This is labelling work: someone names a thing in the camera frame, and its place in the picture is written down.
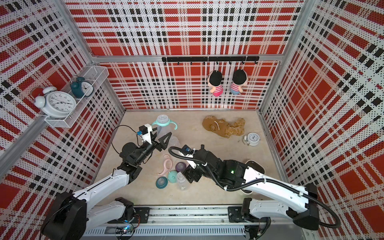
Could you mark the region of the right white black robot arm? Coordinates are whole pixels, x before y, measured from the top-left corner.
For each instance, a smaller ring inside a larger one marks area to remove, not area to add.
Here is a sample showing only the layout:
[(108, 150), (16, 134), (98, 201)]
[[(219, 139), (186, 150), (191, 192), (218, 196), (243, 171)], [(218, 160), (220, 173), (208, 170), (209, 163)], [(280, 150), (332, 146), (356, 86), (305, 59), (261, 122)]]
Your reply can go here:
[(183, 172), (190, 183), (206, 177), (227, 192), (244, 190), (269, 198), (267, 201), (244, 199), (242, 215), (246, 218), (287, 218), (303, 229), (319, 229), (319, 209), (315, 202), (318, 199), (318, 190), (314, 184), (291, 185), (261, 173), (257, 164), (222, 161), (204, 149), (194, 151), (185, 148), (180, 154), (190, 164)]

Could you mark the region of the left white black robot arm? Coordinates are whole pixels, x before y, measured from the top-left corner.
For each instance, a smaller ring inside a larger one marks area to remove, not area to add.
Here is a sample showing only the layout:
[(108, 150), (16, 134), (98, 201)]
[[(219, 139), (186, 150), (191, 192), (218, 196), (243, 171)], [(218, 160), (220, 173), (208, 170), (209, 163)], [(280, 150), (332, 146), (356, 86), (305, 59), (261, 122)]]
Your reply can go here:
[(111, 174), (82, 190), (56, 195), (40, 236), (50, 240), (79, 240), (85, 232), (107, 222), (131, 222), (137, 216), (133, 202), (122, 197), (103, 206), (99, 202), (132, 183), (142, 170), (141, 164), (153, 151), (168, 148), (171, 136), (172, 133), (167, 133), (158, 139), (156, 128), (149, 124), (141, 126), (137, 137), (143, 140), (142, 145), (125, 144), (119, 153), (122, 163)]

